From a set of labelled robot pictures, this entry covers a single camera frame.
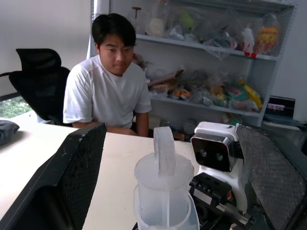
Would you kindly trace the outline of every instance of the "young man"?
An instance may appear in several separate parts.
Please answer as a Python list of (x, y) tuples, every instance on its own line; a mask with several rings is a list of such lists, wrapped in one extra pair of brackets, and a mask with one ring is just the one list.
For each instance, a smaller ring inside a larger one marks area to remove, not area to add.
[[(150, 97), (143, 70), (132, 63), (136, 35), (119, 14), (98, 16), (92, 25), (98, 55), (76, 65), (67, 79), (64, 123), (105, 123), (108, 132), (148, 136)], [(136, 132), (132, 126), (136, 113)]]

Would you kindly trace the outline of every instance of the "green foliage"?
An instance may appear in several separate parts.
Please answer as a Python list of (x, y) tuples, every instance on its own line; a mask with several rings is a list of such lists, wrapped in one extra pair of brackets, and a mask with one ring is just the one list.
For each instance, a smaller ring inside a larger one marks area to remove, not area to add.
[(31, 110), (32, 108), (21, 96), (0, 102), (0, 117), (3, 118), (13, 118)]

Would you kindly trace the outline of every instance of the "desk surface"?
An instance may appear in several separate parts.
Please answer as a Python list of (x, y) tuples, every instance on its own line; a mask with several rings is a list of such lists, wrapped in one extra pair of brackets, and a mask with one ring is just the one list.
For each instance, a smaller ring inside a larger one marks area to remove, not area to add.
[[(51, 157), (74, 128), (19, 124), (14, 142), (0, 147), (0, 218), (22, 191), (37, 168)], [(175, 142), (176, 151), (189, 158), (198, 172), (191, 144)], [(84, 230), (132, 229), (136, 219), (133, 192), (134, 167), (154, 152), (151, 138), (107, 133), (100, 172)]]

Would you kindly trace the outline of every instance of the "clear plastic pitcher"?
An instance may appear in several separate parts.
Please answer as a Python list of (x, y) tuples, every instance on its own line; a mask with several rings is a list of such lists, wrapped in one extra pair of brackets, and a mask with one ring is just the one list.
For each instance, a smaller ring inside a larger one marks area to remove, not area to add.
[(154, 130), (154, 149), (155, 154), (143, 157), (134, 171), (138, 180), (135, 213), (139, 229), (152, 229), (152, 226), (166, 230), (199, 229), (195, 206), (188, 192), (194, 167), (187, 158), (175, 154), (169, 127)]

